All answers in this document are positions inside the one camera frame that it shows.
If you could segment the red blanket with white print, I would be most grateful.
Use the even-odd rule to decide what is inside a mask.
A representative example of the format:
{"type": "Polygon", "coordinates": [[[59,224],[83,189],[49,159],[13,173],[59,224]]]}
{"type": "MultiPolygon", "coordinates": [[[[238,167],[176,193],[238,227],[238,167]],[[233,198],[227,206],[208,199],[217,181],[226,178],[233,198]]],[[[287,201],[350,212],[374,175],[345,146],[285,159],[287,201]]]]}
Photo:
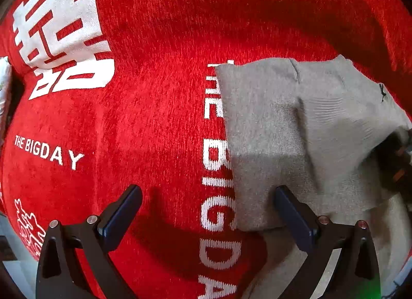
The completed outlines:
{"type": "Polygon", "coordinates": [[[246,231],[214,66],[277,57],[272,141],[302,159],[288,91],[349,76],[411,100],[401,0],[15,0],[1,54],[24,91],[1,159],[3,205],[38,256],[48,223],[83,220],[130,184],[144,204],[115,266],[139,298],[276,298],[304,256],[246,231]]]}

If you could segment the grey knitted small garment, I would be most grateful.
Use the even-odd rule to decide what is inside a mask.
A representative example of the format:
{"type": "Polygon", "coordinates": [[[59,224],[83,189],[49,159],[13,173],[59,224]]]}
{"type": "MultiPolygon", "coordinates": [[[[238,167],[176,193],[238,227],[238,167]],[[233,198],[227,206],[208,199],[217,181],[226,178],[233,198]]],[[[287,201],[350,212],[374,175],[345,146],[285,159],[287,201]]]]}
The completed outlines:
{"type": "Polygon", "coordinates": [[[280,185],[317,213],[359,214],[388,197],[370,154],[411,121],[352,61],[269,58],[216,74],[241,230],[281,226],[280,185]]]}

